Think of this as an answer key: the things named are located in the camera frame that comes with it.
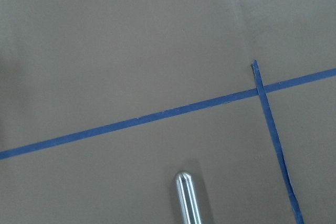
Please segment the steel muddler black tip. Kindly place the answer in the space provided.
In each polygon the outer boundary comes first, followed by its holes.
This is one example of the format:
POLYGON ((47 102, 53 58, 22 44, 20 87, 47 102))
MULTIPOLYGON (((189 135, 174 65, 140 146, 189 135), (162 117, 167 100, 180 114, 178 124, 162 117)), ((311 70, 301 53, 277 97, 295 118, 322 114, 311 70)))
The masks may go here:
POLYGON ((183 223, 202 224, 193 176, 186 171, 175 175, 175 184, 183 223))

